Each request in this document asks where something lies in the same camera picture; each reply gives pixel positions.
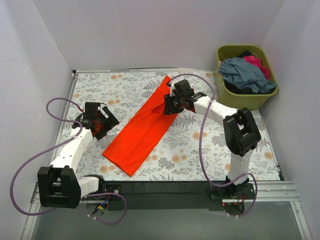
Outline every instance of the wire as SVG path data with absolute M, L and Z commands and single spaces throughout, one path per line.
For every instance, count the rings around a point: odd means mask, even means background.
M 182 74 L 179 74 L 177 76 L 174 76 L 173 78 L 171 78 L 171 81 L 178 78 L 178 77 L 181 77 L 181 76 L 193 76 L 193 77 L 196 77 L 196 78 L 199 78 L 201 80 L 203 80 L 209 87 L 210 89 L 212 90 L 212 97 L 210 99 L 210 102 L 208 104 L 208 107 L 205 111 L 205 114 L 204 114 L 204 117 L 203 117 L 203 120 L 202 120 L 202 124 L 201 124 L 201 128 L 200 128 L 200 139 L 199 139 L 199 158 L 200 158 L 200 164 L 201 164 L 201 169 L 202 169 L 202 172 L 206 178 L 206 180 L 213 186 L 215 186 L 216 188 L 224 188 L 224 187 L 227 187 L 231 184 L 233 184 L 235 181 L 239 180 L 240 178 L 246 176 L 246 175 L 250 175 L 252 178 L 253 178 L 253 181 L 254 181 L 254 185 L 255 185 L 255 195 L 254 195 L 254 198 L 253 198 L 253 202 L 251 204 L 251 206 L 249 207 L 249 209 L 247 211 L 245 211 L 243 214 L 239 215 L 238 217 L 243 217 L 245 216 L 246 214 L 248 214 L 252 207 L 254 206 L 255 202 L 256 202 L 256 198 L 257 198 L 257 193 L 258 193 L 258 184 L 257 184 L 257 181 L 255 179 L 255 177 L 253 176 L 252 173 L 249 173 L 249 172 L 245 172 L 245 173 L 242 173 L 240 174 L 239 176 L 237 176 L 235 179 L 233 179 L 232 181 L 226 183 L 226 184 L 215 184 L 214 182 L 212 182 L 206 172 L 206 169 L 205 169 L 205 165 L 204 165 L 204 160 L 203 160 L 203 155 L 202 155 L 202 136 L 203 136 L 203 133 L 204 133 L 204 128 L 205 128 L 205 123 L 206 123 L 206 119 L 208 117 L 208 114 L 209 114 L 209 110 L 210 110 L 210 107 L 211 107 L 211 104 L 215 98 L 215 94 L 216 94 L 216 91 L 214 89 L 214 87 L 207 81 L 205 80 L 203 77 L 199 76 L 199 75 L 196 75 L 196 74 L 193 74 L 193 73 L 182 73 Z
M 237 209 L 241 214 L 244 214 L 244 211 L 242 211 L 242 210 L 237 206 L 237 204 L 233 205 L 233 207 L 234 207 L 235 209 Z
M 82 126 L 81 122 L 75 121 L 75 120 L 63 119 L 63 118 L 57 117 L 57 116 L 53 115 L 53 114 L 49 111 L 49 105 L 50 105 L 50 103 L 52 103 L 53 101 L 56 101 L 56 100 L 64 100 L 64 101 L 67 101 L 67 102 L 69 102 L 69 103 L 72 103 L 72 104 L 76 105 L 76 106 L 78 107 L 78 109 L 81 110 L 81 107 L 80 107 L 77 103 L 75 103 L 74 101 L 71 101 L 71 100 L 69 100 L 69 99 L 67 99 L 67 98 L 64 98 L 64 97 L 56 97 L 56 98 L 53 98 L 53 99 L 51 99 L 50 101 L 48 101 L 48 103 L 46 104 L 46 107 L 45 107 L 46 112 L 47 112 L 52 118 L 57 119 L 57 120 L 59 120 L 59 121 L 67 122 L 67 123 L 77 123 L 77 124 L 80 126 L 80 130 L 79 130 L 73 137 L 69 138 L 68 140 L 66 140 L 66 141 L 64 141 L 64 142 L 62 142 L 62 143 L 59 143 L 58 145 L 55 145 L 55 146 L 53 146 L 53 147 L 50 147 L 50 148 L 48 148 L 47 150 L 44 150 L 44 151 L 42 151 L 42 152 L 40 152 L 40 153 L 38 153 L 38 154 L 30 157 L 27 161 L 25 161 L 25 162 L 18 168 L 18 170 L 17 170 L 17 171 L 15 172 L 15 174 L 13 175 L 12 180 L 11 180 L 11 184 L 10 184 L 10 199 L 11 199 L 11 202 L 12 202 L 13 206 L 15 207 L 15 209 L 17 209 L 20 213 L 22 213 L 22 214 L 24 214 L 24 215 L 27 215 L 27 216 L 38 216 L 38 215 L 46 214 L 46 213 L 49 213 L 49 212 L 55 210 L 56 208 L 51 208 L 51 209 L 46 210 L 46 211 L 33 212 L 33 213 L 22 210 L 22 209 L 18 206 L 18 204 L 17 204 L 17 202 L 16 202 L 16 200 L 15 200 L 15 197 L 14 197 L 14 184 L 15 184 L 15 181 L 16 181 L 16 179 L 17 179 L 18 174 L 19 174 L 20 171 L 21 171 L 28 163 L 30 163 L 32 160 L 34 160 L 34 159 L 40 157 L 40 156 L 43 155 L 43 154 L 46 154 L 46 153 L 48 153 L 48 152 L 50 152 L 50 151 L 52 151 L 52 150 L 54 150 L 54 149 L 56 149 L 56 148 L 59 148 L 59 147 L 65 145 L 65 144 L 71 142 L 73 139 L 75 139 L 76 137 L 78 137 L 78 136 L 80 135 L 80 133 L 81 133 L 81 131 L 82 131 L 82 129 L 83 129 L 83 126 Z
M 242 202 L 239 202 L 239 204 L 243 204 L 244 201 L 245 201 L 245 199 L 246 199 L 246 194 L 244 193 L 244 194 L 243 194 L 243 200 L 242 200 Z
M 108 198 L 103 202 L 103 203 L 101 203 L 98 207 L 102 207 L 102 208 L 104 208 L 104 205 L 107 205 L 107 207 L 108 207 L 108 205 L 109 205 L 109 202 L 108 202 Z
M 109 203 L 106 204 L 106 206 L 102 209 L 102 211 L 105 213 L 108 211 Z
M 239 201 L 240 201 L 240 199 L 241 199 L 241 195 L 239 196 L 239 199 L 238 199 L 238 201 L 236 201 L 236 202 L 233 202 L 233 204 L 238 204 L 238 203 L 239 203 Z
M 121 198 L 123 200 L 123 203 L 124 203 L 124 213 L 119 218 L 119 220 L 117 220 L 115 222 L 109 222 L 109 221 L 103 220 L 102 218 L 100 218 L 98 216 L 95 216 L 93 214 L 89 214 L 89 216 L 94 218 L 94 219 L 96 219 L 96 220 L 98 220 L 98 221 L 100 221 L 100 222 L 102 222 L 102 223 L 104 223 L 104 224 L 107 224 L 107 225 L 116 225 L 116 224 L 120 223 L 124 219 L 124 217 L 125 217 L 125 215 L 127 213 L 128 205 L 127 205 L 126 199 L 122 195 L 117 194 L 117 193 L 113 193 L 113 192 L 97 193 L 97 194 L 89 194 L 89 195 L 87 195 L 87 197 L 98 197 L 98 196 L 117 196 L 117 197 Z
M 98 212 L 98 210 L 99 210 L 98 207 L 99 207 L 99 204 L 97 204 L 95 206 L 95 209 L 94 209 L 93 213 L 91 213 L 91 214 L 96 214 Z

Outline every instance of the floral tablecloth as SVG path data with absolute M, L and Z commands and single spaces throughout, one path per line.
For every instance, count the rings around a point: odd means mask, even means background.
M 77 170 L 77 177 L 88 174 L 103 175 L 107 181 L 202 181 L 205 177 L 199 162 L 199 136 L 203 116 L 191 111 L 178 115 L 161 141 L 153 149 L 136 173 L 129 177 L 102 152 L 113 141 L 120 130 L 135 115 L 156 90 L 166 75 L 174 77 L 186 72 L 137 71 L 117 73 L 80 73 L 76 80 L 72 100 L 79 105 L 85 102 L 106 103 L 110 111 L 120 121 L 108 135 L 100 141 L 93 140 L 84 152 Z M 214 75 L 209 71 L 193 71 L 214 85 Z M 187 79 L 195 92 L 201 91 L 212 96 L 210 88 L 193 76 Z M 75 119 L 79 110 L 70 105 L 67 118 Z M 252 111 L 261 133 L 261 141 L 252 154 L 249 171 L 257 180 L 279 180 L 279 174 L 258 110 Z M 70 136 L 71 124 L 65 123 L 60 141 Z M 225 143 L 222 126 L 207 119 L 202 151 L 207 174 L 212 180 L 225 180 L 230 168 L 230 151 Z

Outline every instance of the orange towel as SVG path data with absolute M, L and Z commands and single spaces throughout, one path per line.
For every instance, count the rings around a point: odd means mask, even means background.
M 140 110 L 102 153 L 130 177 L 138 170 L 161 140 L 177 114 L 164 115 L 166 94 L 171 81 L 166 76 Z

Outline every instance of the white wall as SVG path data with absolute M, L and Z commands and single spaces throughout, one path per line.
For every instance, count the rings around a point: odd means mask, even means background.
M 320 2 L 286 0 L 262 46 L 279 84 L 263 107 L 285 177 L 294 180 L 313 239 L 320 239 Z
M 284 0 L 33 0 L 71 69 L 213 69 L 222 44 L 261 45 Z
M 0 239 L 19 240 L 26 216 L 13 207 L 9 185 L 16 169 L 52 146 L 59 122 L 46 102 L 67 96 L 71 71 L 32 0 L 0 0 Z M 64 104 L 52 106 L 61 116 Z M 40 166 L 50 154 L 22 170 L 15 196 L 28 211 Z

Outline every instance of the clothing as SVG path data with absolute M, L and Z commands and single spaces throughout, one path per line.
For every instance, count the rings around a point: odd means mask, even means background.
M 257 57 L 254 57 L 254 56 L 245 56 L 243 59 L 246 60 L 248 63 L 253 64 L 253 65 L 257 66 L 258 68 L 260 68 L 260 70 L 264 74 L 265 78 L 266 79 L 270 79 L 269 69 L 266 68 L 266 67 L 263 67 L 261 65 L 260 58 L 257 58 Z
M 250 88 L 250 87 L 244 87 L 242 89 L 238 89 L 235 85 L 233 85 L 227 81 L 223 81 L 223 82 L 224 82 L 225 88 L 234 94 L 246 94 L 246 95 L 254 94 L 252 92 L 252 88 Z
M 243 53 L 239 54 L 237 57 L 242 59 L 247 56 L 252 56 L 252 53 L 249 51 L 244 51 Z
M 261 70 L 248 63 L 245 59 L 234 57 L 224 60 L 218 70 L 223 80 L 236 86 L 238 89 L 251 88 L 253 94 L 270 94 L 277 85 L 267 80 Z
M 146 103 L 102 153 L 129 176 L 138 170 L 161 140 L 177 114 L 164 115 L 165 95 L 170 93 L 166 76 Z

